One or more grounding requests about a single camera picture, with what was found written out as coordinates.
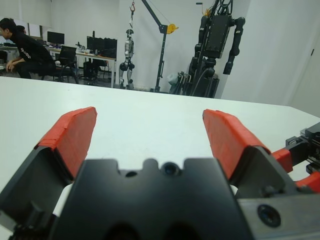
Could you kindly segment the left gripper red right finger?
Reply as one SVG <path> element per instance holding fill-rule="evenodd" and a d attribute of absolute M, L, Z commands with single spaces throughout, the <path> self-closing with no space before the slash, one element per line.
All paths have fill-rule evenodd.
<path fill-rule="evenodd" d="M 234 115 L 206 109 L 202 114 L 213 156 L 239 198 L 271 198 L 299 193 L 271 151 Z"/>

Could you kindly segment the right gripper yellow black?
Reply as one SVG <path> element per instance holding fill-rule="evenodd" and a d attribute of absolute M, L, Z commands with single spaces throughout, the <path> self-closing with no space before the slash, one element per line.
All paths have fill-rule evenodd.
<path fill-rule="evenodd" d="M 296 181 L 298 187 L 309 187 L 312 191 L 320 192 L 320 123 L 300 131 L 301 139 L 287 139 L 285 147 L 272 153 L 272 156 L 287 173 L 293 167 L 308 161 L 306 172 L 312 173 L 308 177 Z"/>

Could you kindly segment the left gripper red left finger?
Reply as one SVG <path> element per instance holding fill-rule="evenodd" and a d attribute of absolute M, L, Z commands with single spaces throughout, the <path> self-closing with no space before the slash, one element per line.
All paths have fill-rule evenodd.
<path fill-rule="evenodd" d="M 0 193 L 1 225 L 45 225 L 76 178 L 96 125 L 93 106 L 63 114 Z"/>

